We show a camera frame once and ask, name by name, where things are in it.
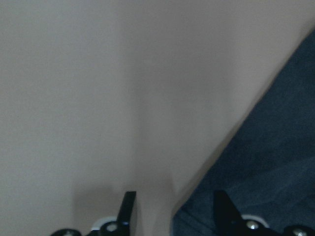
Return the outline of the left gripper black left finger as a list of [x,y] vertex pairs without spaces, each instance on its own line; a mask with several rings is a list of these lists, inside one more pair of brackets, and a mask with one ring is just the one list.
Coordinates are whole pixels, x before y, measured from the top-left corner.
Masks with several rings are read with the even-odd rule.
[[87,236],[134,236],[136,232],[136,192],[127,191],[116,217],[98,219]]

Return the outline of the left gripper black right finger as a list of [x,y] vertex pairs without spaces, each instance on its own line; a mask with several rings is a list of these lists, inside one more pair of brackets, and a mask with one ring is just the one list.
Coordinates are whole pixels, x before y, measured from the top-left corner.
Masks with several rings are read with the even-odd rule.
[[304,225],[291,225],[278,233],[254,218],[244,219],[228,194],[216,190],[213,197],[213,215],[220,236],[313,236],[315,230]]

